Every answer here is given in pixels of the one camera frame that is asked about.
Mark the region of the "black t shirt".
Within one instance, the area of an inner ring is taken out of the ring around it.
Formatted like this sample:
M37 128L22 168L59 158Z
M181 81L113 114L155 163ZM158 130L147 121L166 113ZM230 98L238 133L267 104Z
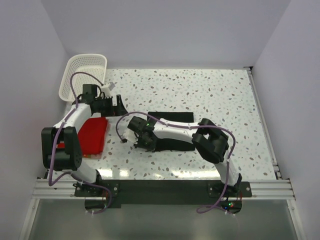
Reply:
M165 119L173 122L182 122L182 123L193 123L194 122L194 113L193 112L157 112L149 111L149 115L157 119ZM188 142L176 139L159 139L156 142L155 152L160 151L180 151L188 152L194 151L195 147Z

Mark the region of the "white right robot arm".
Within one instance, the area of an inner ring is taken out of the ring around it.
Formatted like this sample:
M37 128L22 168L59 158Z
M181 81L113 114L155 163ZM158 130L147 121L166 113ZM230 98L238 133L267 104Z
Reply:
M148 151L155 151L159 140L191 144L205 161L214 164L227 196L233 197L241 190L242 176L231 160L236 138L232 132L207 118L200 122L177 122L134 116L123 131L123 137L136 148Z

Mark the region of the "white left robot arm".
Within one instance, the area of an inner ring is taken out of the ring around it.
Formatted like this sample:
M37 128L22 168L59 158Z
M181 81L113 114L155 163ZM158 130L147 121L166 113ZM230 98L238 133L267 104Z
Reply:
M75 96L71 109L64 118L53 127L41 131L42 161L48 169L48 185L53 186L60 178L71 175L76 180L87 182L86 191L92 196L99 196L104 184L97 180L99 172L83 162L83 153L78 133L84 123L93 114L102 117L119 117L128 113L122 96L107 95L107 86L84 84L82 93Z

